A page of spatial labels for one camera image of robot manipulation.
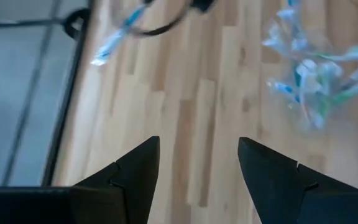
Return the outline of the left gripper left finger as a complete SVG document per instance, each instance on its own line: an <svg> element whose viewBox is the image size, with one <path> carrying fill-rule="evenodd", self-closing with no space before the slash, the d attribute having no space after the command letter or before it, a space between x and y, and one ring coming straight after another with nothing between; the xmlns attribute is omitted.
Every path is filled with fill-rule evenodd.
<svg viewBox="0 0 358 224"><path fill-rule="evenodd" d="M79 224L147 224L157 185L160 138L143 143L75 185Z"/></svg>

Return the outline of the clear acrylic organizer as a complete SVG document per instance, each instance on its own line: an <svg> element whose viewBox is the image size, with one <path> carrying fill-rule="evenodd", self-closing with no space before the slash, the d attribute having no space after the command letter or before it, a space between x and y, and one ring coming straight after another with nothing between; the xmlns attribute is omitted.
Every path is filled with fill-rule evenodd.
<svg viewBox="0 0 358 224"><path fill-rule="evenodd" d="M311 33L302 24L301 1L299 8L288 6L279 10L276 16L281 21L272 21L269 24L267 38L262 42L262 45L276 51L288 61L290 66L288 74L293 78L293 81L282 83L292 86L299 97L300 93L305 96L310 125L305 122L300 102L295 103L287 100L288 107L298 116L299 125L304 130L323 129L333 111L347 102L341 106L334 107L324 118L318 113L321 100L327 96L337 95L358 84L358 61L339 62L313 56L313 53L318 52L331 54L340 52L335 52L332 49L328 38ZM342 67L343 74L341 78L328 79L319 74L319 65L328 61L332 61Z"/></svg>

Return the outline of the green toothbrush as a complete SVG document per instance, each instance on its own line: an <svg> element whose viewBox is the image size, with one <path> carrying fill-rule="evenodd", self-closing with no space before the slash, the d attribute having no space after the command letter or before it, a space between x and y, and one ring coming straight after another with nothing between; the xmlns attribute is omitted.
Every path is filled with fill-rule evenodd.
<svg viewBox="0 0 358 224"><path fill-rule="evenodd" d="M337 95L324 97L321 100L318 113L325 118L334 107L341 106L342 104L344 104L345 102L347 102L348 100L350 100L351 98L357 95L358 95L358 84L338 93Z"/></svg>
<svg viewBox="0 0 358 224"><path fill-rule="evenodd" d="M352 47L349 47L344 52L340 53L313 53L313 56L318 58L323 58L326 60L333 60L333 61L339 61L339 62L346 62L346 61L358 61L358 45L354 45Z"/></svg>

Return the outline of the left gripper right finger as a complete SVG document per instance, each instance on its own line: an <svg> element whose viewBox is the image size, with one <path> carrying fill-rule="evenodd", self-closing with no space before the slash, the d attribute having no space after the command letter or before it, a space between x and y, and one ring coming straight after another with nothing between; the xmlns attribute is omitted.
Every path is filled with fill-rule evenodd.
<svg viewBox="0 0 358 224"><path fill-rule="evenodd" d="M237 149L245 184L263 224L298 224L305 193L358 193L358 189L299 164L246 137Z"/></svg>

